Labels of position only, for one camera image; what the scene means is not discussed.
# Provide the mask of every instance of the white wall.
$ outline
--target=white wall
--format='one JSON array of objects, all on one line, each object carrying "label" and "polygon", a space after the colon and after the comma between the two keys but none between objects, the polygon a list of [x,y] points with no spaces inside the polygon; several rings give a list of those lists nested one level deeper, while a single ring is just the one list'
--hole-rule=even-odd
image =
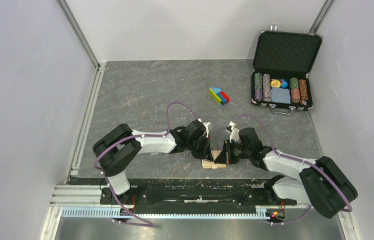
[{"label": "white wall", "polygon": [[253,58],[257,34],[306,33],[324,0],[68,0],[102,61]]},{"label": "white wall", "polygon": [[55,0],[0,0],[0,239],[38,239],[94,68]]},{"label": "white wall", "polygon": [[360,236],[374,240],[374,1],[336,1],[318,33],[310,75],[318,135],[357,188]]}]

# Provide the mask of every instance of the colorful block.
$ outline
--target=colorful block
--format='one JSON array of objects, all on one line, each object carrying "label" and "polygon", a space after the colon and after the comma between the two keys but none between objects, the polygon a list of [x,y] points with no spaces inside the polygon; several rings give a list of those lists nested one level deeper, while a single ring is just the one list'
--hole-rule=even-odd
[{"label": "colorful block", "polygon": [[220,88],[217,88],[217,87],[209,88],[209,94],[219,104],[225,105],[229,103],[229,97]]}]

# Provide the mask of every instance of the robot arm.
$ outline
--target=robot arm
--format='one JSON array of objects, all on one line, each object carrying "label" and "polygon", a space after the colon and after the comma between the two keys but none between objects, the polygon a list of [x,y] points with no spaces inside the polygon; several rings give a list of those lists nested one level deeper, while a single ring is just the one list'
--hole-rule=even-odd
[{"label": "robot arm", "polygon": [[115,193],[120,195],[131,187],[125,169],[137,154],[156,152],[174,154],[190,150],[193,157],[212,161],[209,147],[209,126],[209,122],[202,123],[200,120],[194,120],[188,126],[171,129],[169,134],[166,134],[165,131],[141,132],[132,130],[127,124],[121,124],[96,142],[93,151],[98,157],[117,141],[129,136],[139,136],[124,141],[99,160],[99,164]]},{"label": "robot arm", "polygon": [[[265,184],[270,199],[293,199],[312,204],[326,218],[332,218],[345,207],[343,199],[333,186],[303,161],[316,165],[327,174],[349,202],[357,198],[354,186],[329,157],[306,159],[278,150],[275,152],[272,147],[262,144],[253,128],[238,130],[233,122],[229,124],[227,131],[230,139],[224,141],[223,151],[215,163],[235,164],[240,159],[249,159],[257,168],[283,174]],[[301,159],[302,162],[288,157]]]}]

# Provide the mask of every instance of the gray floor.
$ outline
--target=gray floor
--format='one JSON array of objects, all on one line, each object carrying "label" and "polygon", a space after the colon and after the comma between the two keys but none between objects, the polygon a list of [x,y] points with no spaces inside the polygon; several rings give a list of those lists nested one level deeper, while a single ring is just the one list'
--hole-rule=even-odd
[{"label": "gray floor", "polygon": [[[302,209],[288,209],[287,220],[295,219]],[[335,216],[323,218],[316,211],[304,219],[273,226],[263,220],[244,219],[152,219],[155,227],[126,226],[104,218],[63,217],[57,240],[343,240]]]},{"label": "gray floor", "polygon": [[[260,118],[281,151],[305,158],[320,157],[309,113],[275,115],[269,108],[250,104],[249,60],[169,60],[108,62],[89,129],[78,177],[101,177],[93,169],[93,144],[121,123],[132,129],[161,132],[166,129],[168,103],[190,105],[204,122],[212,122],[211,148],[222,149],[228,138],[225,127],[236,116],[248,113]],[[221,88],[230,103],[219,105],[208,93]],[[194,118],[184,107],[170,109],[171,126],[186,126]],[[239,129],[255,127],[264,144],[268,138],[252,119],[238,121]],[[201,160],[189,152],[138,155],[128,166],[129,178],[270,178],[274,173],[255,168],[243,160],[227,168],[203,169]]]}]

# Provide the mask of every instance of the case lid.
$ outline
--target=case lid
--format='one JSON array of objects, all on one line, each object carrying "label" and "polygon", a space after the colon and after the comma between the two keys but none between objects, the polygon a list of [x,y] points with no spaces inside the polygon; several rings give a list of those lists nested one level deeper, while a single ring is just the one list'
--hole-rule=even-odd
[{"label": "case lid", "polygon": [[307,74],[321,46],[320,35],[263,31],[253,60],[255,69]]}]

